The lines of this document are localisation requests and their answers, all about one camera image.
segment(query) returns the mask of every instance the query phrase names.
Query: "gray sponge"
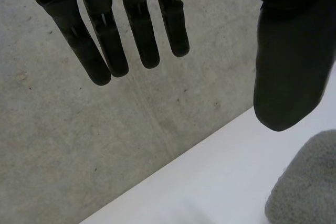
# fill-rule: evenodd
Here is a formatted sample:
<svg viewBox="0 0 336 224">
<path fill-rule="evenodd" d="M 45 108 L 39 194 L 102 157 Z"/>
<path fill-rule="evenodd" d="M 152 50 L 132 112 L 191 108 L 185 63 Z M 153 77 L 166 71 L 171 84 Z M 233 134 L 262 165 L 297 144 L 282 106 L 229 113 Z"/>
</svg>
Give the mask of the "gray sponge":
<svg viewBox="0 0 336 224">
<path fill-rule="evenodd" d="M 336 224 L 336 130 L 301 148 L 274 186 L 265 214 L 271 224 Z"/>
</svg>

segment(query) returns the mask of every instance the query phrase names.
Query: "white board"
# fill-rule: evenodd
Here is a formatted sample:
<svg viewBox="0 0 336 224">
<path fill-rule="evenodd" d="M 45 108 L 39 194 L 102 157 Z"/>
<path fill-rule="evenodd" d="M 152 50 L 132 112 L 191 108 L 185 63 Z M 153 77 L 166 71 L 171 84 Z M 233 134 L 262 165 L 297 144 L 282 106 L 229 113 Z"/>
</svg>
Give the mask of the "white board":
<svg viewBox="0 0 336 224">
<path fill-rule="evenodd" d="M 267 224 L 266 200 L 313 135 L 336 129 L 336 70 L 321 104 L 273 132 L 248 110 L 81 224 Z"/>
</svg>

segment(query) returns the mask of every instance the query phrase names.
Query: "black glove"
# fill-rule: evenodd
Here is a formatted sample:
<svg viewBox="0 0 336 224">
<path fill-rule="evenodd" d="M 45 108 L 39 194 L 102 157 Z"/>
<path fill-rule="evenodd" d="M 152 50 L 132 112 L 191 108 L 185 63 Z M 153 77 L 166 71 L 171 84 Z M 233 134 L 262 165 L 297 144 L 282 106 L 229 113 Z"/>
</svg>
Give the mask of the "black glove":
<svg viewBox="0 0 336 224">
<path fill-rule="evenodd" d="M 336 48 L 336 0 L 263 0 L 254 109 L 275 131 L 292 127 L 322 99 Z"/>
<path fill-rule="evenodd" d="M 127 59 L 111 9 L 112 0 L 84 0 L 108 67 L 80 17 L 76 0 L 36 1 L 53 18 L 95 84 L 107 84 L 111 80 L 111 73 L 115 77 L 128 73 Z M 154 68 L 159 64 L 160 57 L 147 2 L 123 0 L 123 3 L 141 61 L 146 68 Z M 183 2 L 159 0 L 159 4 L 173 53 L 178 57 L 186 55 L 189 52 L 189 42 Z"/>
</svg>

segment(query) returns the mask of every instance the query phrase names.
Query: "concrete floor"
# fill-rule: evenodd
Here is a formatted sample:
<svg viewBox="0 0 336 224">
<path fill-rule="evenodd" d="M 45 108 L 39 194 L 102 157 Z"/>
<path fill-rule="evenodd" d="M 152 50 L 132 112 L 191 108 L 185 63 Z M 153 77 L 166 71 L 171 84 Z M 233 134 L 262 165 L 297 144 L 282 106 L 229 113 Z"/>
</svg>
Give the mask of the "concrete floor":
<svg viewBox="0 0 336 224">
<path fill-rule="evenodd" d="M 1 224 L 79 223 L 252 106 L 260 1 L 184 2 L 179 59 L 149 0 L 147 70 L 114 0 L 130 73 L 98 87 L 34 0 L 0 0 Z"/>
</svg>

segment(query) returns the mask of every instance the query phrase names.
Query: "gloved finger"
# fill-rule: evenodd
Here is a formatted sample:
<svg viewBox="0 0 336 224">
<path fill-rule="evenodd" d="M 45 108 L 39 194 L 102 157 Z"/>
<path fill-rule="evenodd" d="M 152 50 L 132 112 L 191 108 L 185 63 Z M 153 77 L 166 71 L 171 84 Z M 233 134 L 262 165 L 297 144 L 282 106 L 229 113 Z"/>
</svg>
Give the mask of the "gloved finger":
<svg viewBox="0 0 336 224">
<path fill-rule="evenodd" d="M 283 131 L 322 99 L 336 48 L 336 0 L 318 0 L 300 13 L 263 7 L 258 24 L 254 109 Z"/>
<path fill-rule="evenodd" d="M 111 9 L 112 0 L 84 0 L 84 4 L 112 75 L 126 75 L 129 67 Z"/>
<path fill-rule="evenodd" d="M 154 68 L 160 62 L 153 25 L 146 0 L 123 0 L 128 20 L 137 45 L 140 59 L 146 68 Z"/>
<path fill-rule="evenodd" d="M 159 0 L 160 10 L 169 44 L 175 56 L 189 52 L 189 40 L 185 28 L 183 2 L 181 0 Z"/>
<path fill-rule="evenodd" d="M 111 73 L 79 14 L 77 1 L 54 0 L 39 4 L 53 18 L 91 80 L 100 86 L 109 83 Z"/>
<path fill-rule="evenodd" d="M 53 18 L 91 80 L 107 84 L 111 74 L 80 17 L 76 0 L 36 1 Z"/>
</svg>

